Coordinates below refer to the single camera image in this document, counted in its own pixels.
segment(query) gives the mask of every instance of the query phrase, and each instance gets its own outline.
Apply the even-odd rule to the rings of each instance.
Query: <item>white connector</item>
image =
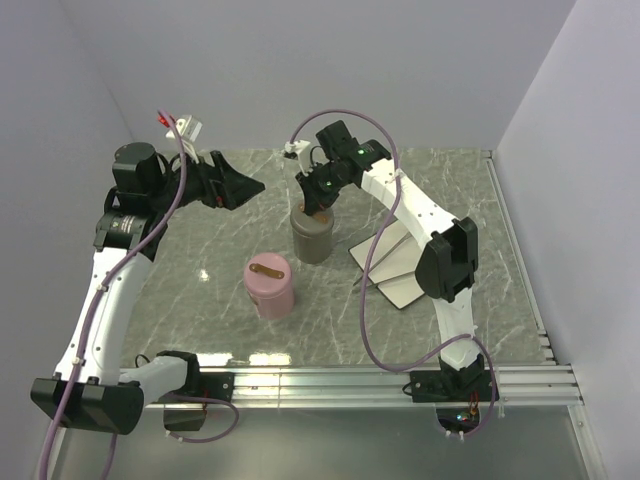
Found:
[[[298,140],[294,143],[287,142],[284,144],[285,153],[295,153],[298,159],[298,165],[300,166],[300,171],[306,177],[309,175],[311,168],[311,142],[307,142],[306,140]]]
[[[198,135],[202,130],[202,122],[193,115],[187,115],[176,120],[176,129],[178,130],[180,137],[182,137],[182,145],[184,146],[184,149],[193,161],[198,163],[198,154],[193,143],[196,141],[196,138],[198,138]],[[169,140],[175,140],[175,135],[171,129],[167,131],[165,137]]]

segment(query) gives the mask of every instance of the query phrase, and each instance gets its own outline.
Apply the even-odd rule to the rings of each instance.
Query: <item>floor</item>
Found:
[[[360,274],[348,249],[379,228],[385,210],[354,186],[334,205],[332,255],[317,266],[293,255],[289,212],[301,198],[297,164],[276,150],[224,152],[238,171],[267,186],[229,212],[193,204],[176,212],[134,309],[122,353],[165,349],[199,354],[206,365],[370,363],[358,327]],[[537,326],[505,227],[486,159],[479,150],[403,149],[403,169],[434,201],[480,233],[480,266],[473,293],[477,335],[499,364],[541,363]],[[257,253],[277,252],[293,268],[296,306],[288,317],[260,319],[242,284]],[[414,361],[439,344],[429,298],[402,311],[372,289],[367,324],[377,355],[387,363]]]

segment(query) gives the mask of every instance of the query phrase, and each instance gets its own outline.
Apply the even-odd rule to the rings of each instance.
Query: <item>pink jar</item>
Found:
[[[253,257],[244,268],[244,286],[263,318],[282,318],[293,309],[291,266],[282,255],[261,253]]]

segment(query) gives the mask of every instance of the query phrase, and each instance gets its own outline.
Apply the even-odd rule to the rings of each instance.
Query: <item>metal extrusion bar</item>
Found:
[[[437,370],[425,367],[420,370]],[[424,408],[464,407],[464,403],[412,403],[401,391],[409,374],[375,367],[202,368],[202,374],[236,374],[233,403],[238,408]],[[504,406],[582,405],[568,366],[500,367],[497,374]],[[191,409],[199,404],[156,403],[147,408]]]

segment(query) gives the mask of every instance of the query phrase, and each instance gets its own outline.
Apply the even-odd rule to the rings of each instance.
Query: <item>lavender cable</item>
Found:
[[[156,227],[134,248],[129,251],[122,260],[120,260],[104,277],[102,280],[102,285],[107,287],[113,278],[118,274],[120,270],[135,257],[144,247],[146,247],[149,242],[151,242],[167,225],[169,218],[173,215],[173,212],[176,211],[180,201],[182,200],[182,195],[184,194],[184,189],[187,184],[187,154],[184,151],[184,146],[182,145],[180,133],[176,128],[171,116],[165,112],[164,110],[158,110],[158,113],[167,121],[169,128],[173,132],[175,136],[176,143],[178,145],[178,152],[180,153],[180,183],[178,185],[178,191],[176,192],[176,196],[167,210],[167,213],[162,217],[162,220],[156,225]],[[47,480],[47,471],[49,466],[49,459],[51,458],[51,451],[53,449],[53,443],[56,438],[56,433],[58,431],[58,426],[60,425],[60,421],[62,419],[62,415],[64,415],[64,410],[69,402],[69,397],[71,396],[71,391],[73,389],[73,385],[78,381],[78,377],[80,376],[80,370],[82,369],[82,360],[84,359],[85,350],[87,348],[87,342],[89,341],[89,332],[91,331],[91,324],[93,323],[93,319],[95,317],[98,306],[100,305],[100,300],[102,299],[102,294],[104,290],[96,290],[91,303],[89,304],[89,308],[87,309],[87,314],[84,318],[84,323],[82,325],[82,330],[80,331],[80,338],[78,339],[78,349],[76,350],[76,357],[79,359],[77,363],[74,364],[71,369],[71,374],[69,375],[69,380],[67,381],[67,385],[62,393],[62,397],[60,399],[60,403],[58,404],[58,409],[56,410],[55,415],[53,416],[53,420],[49,425],[47,430],[47,434],[44,440],[44,447],[42,451],[42,456],[40,457],[40,465],[39,465],[39,473],[38,478],[40,480]],[[115,442],[112,442],[112,447],[115,450]],[[108,470],[103,472],[104,478],[108,475]]]
[[[175,398],[177,400],[183,400],[186,402],[212,403],[216,405],[224,405],[225,407],[229,407],[231,410],[233,410],[233,413],[234,413],[233,422],[231,422],[231,425],[229,426],[229,428],[227,428],[224,432],[219,433],[218,435],[214,435],[213,437],[188,438],[188,437],[183,437],[182,435],[178,435],[175,432],[169,432],[170,437],[173,437],[176,440],[180,440],[181,442],[185,442],[185,443],[215,442],[216,440],[220,440],[221,438],[224,438],[227,435],[229,435],[233,431],[233,429],[236,428],[236,425],[238,425],[238,422],[240,421],[240,412],[238,411],[238,408],[233,403],[225,402],[224,400],[218,400],[217,398],[187,397],[185,395],[179,395],[177,393],[170,393],[167,396],[170,398]]]
[[[353,110],[345,110],[345,109],[340,109],[340,108],[336,108],[336,109],[328,109],[328,110],[322,110],[320,112],[314,113],[313,115],[307,117],[306,119],[304,119],[300,125],[298,125],[298,127],[295,129],[295,131],[293,132],[293,135],[291,135],[291,139],[289,140],[290,143],[295,142],[296,137],[298,136],[298,134],[300,133],[300,131],[305,127],[305,125],[307,125],[307,123],[309,123],[311,120],[318,118],[322,115],[326,115],[328,113],[342,113],[345,115],[351,115],[354,117],[359,117],[362,118],[363,120],[366,120],[367,122],[371,123],[374,127],[376,127],[380,133],[382,133],[382,135],[384,135],[384,137],[387,139],[387,142],[389,142],[389,146],[391,147],[391,155],[393,157],[393,168],[394,170],[398,170],[400,168],[400,157],[398,155],[398,149],[396,148],[396,144],[393,141],[393,139],[391,138],[391,135],[389,135],[389,133],[384,129],[384,127],[382,127],[382,125],[380,125],[378,122],[376,122],[373,118],[363,114],[363,113],[359,113]],[[373,363],[375,363],[378,367],[380,367],[383,370],[386,370],[388,372],[394,372],[394,373],[400,373],[400,372],[404,372],[406,370],[412,369],[412,368],[416,368],[420,365],[422,365],[424,362],[426,362],[427,360],[429,360],[431,357],[433,357],[434,355],[438,354],[440,351],[442,351],[444,348],[448,347],[449,345],[451,345],[454,342],[457,342],[458,340],[462,340],[465,338],[470,338],[472,339],[476,344],[478,344],[478,346],[480,347],[480,350],[482,350],[482,352],[484,353],[485,357],[487,358],[487,363],[489,364],[489,370],[491,372],[491,403],[489,404],[489,411],[487,412],[487,415],[482,419],[482,421],[480,422],[480,424],[471,432],[469,432],[467,434],[467,437],[473,435],[475,432],[479,431],[480,429],[484,428],[484,426],[486,425],[486,422],[488,421],[489,417],[491,416],[491,413],[493,412],[493,407],[495,404],[495,397],[496,397],[496,379],[495,379],[495,372],[493,369],[493,362],[491,361],[491,357],[489,356],[489,352],[487,351],[487,349],[484,347],[484,345],[480,342],[480,340],[477,337],[474,337],[470,334],[463,334],[463,335],[458,335],[456,337],[452,337],[449,340],[447,340],[446,342],[442,343],[440,346],[436,347],[435,349],[433,349],[431,352],[427,353],[424,357],[422,357],[420,360],[417,360],[415,362],[413,362],[410,365],[398,365],[398,366],[392,366],[392,365],[386,365],[384,363],[382,363],[382,361],[380,361],[375,353],[373,352],[373,349],[371,348],[371,344],[369,343],[369,337],[367,334],[367,325],[365,322],[365,304],[366,304],[366,296],[367,296],[367,282],[369,281],[369,271],[371,269],[371,260],[373,259],[373,253],[376,250],[376,247],[378,246],[378,242],[380,241],[380,238],[382,238],[382,234],[384,233],[385,229],[389,226],[389,224],[391,223],[391,220],[393,219],[396,209],[398,208],[398,205],[400,204],[400,196],[402,194],[402,184],[401,184],[401,178],[400,176],[396,176],[395,177],[395,183],[396,183],[396,198],[393,202],[393,205],[391,205],[391,208],[389,209],[389,213],[387,214],[387,216],[385,217],[384,221],[382,222],[382,226],[380,227],[380,229],[376,232],[375,237],[373,238],[373,242],[371,243],[371,247],[369,248],[369,252],[367,253],[367,258],[364,262],[364,269],[362,272],[362,283],[360,284],[360,335],[362,337],[362,343],[364,344],[364,348],[367,351],[367,355],[369,355],[369,358],[371,359],[371,361]]]

